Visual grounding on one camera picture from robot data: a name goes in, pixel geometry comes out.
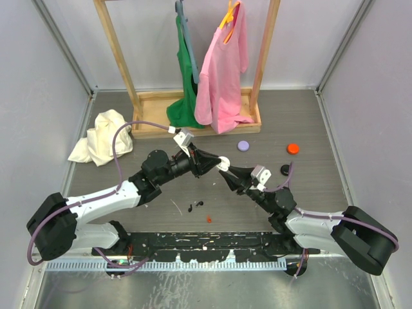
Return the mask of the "white earbud case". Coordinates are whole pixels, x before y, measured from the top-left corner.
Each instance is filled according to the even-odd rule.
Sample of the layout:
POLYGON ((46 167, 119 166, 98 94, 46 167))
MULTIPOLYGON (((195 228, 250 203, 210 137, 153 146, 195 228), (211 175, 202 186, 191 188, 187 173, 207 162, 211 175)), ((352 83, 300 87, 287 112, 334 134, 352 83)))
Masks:
POLYGON ((220 171, 227 172, 230 167, 230 160, 226 156, 220 156, 220 163, 216 165, 216 168, 220 171))

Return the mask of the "purple earbud case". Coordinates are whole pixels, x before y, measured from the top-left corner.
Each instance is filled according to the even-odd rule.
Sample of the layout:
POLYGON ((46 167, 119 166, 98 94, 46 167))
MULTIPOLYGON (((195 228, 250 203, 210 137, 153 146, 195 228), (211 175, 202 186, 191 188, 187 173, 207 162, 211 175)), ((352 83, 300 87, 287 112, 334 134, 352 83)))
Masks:
POLYGON ((245 152, 249 150, 250 144, 246 140, 241 140, 238 142, 237 148, 239 151, 245 152))

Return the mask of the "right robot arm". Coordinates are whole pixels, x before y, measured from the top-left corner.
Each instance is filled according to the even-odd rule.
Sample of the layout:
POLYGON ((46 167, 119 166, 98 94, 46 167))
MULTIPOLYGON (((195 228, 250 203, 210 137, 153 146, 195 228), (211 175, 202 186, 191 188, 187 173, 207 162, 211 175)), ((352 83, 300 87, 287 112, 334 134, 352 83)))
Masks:
POLYGON ((220 168, 230 190, 246 195, 269 216, 275 231, 284 235, 283 248, 291 254, 303 249, 323 250, 347 257, 359 269, 381 275, 399 249, 397 237, 356 206, 342 212, 316 212, 298 207, 286 183, 268 189, 271 173, 265 167, 220 168))

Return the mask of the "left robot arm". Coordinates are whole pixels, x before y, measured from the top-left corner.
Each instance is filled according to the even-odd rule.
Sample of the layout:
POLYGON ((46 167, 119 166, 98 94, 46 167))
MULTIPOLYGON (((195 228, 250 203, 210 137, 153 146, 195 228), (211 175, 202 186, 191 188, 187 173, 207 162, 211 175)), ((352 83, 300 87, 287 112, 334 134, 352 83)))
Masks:
POLYGON ((31 235, 28 254, 36 248, 41 261, 51 261, 80 248, 108 249, 121 255, 129 247, 127 232, 121 224, 110 221, 96 225, 93 220, 147 204, 161 194, 161 185, 185 173, 199 178, 220 163, 221 157, 194 145, 174 156, 154 150, 136 174, 117 186, 69 198, 53 193, 26 224, 31 235))

